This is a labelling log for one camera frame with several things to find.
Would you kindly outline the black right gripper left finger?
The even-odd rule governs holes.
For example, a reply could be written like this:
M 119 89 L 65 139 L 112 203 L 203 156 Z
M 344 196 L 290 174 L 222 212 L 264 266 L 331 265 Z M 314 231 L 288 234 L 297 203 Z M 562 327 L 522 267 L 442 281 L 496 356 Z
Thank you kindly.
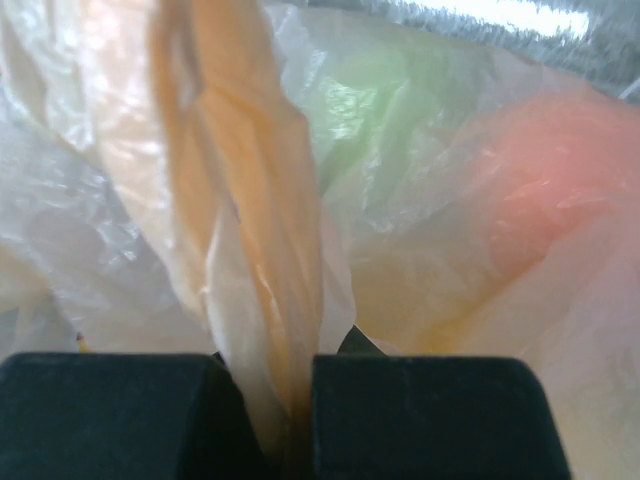
M 1 365 L 4 479 L 267 479 L 226 367 L 206 355 L 22 353 Z

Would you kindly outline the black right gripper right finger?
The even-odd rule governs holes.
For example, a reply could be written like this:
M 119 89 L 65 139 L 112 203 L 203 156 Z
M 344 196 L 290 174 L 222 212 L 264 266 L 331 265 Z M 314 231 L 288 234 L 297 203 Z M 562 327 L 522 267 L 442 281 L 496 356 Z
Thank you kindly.
M 387 356 L 353 329 L 312 367 L 318 479 L 568 479 L 544 388 L 509 357 Z

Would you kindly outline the orange banana-print plastic bag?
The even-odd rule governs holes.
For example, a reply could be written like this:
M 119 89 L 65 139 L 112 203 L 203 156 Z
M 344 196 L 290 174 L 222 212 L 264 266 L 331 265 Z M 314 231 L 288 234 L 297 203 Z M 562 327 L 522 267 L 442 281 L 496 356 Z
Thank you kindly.
M 639 110 L 507 51 L 282 1 L 1 5 L 1 365 L 206 355 L 270 476 L 312 367 L 490 356 L 568 479 L 639 475 Z

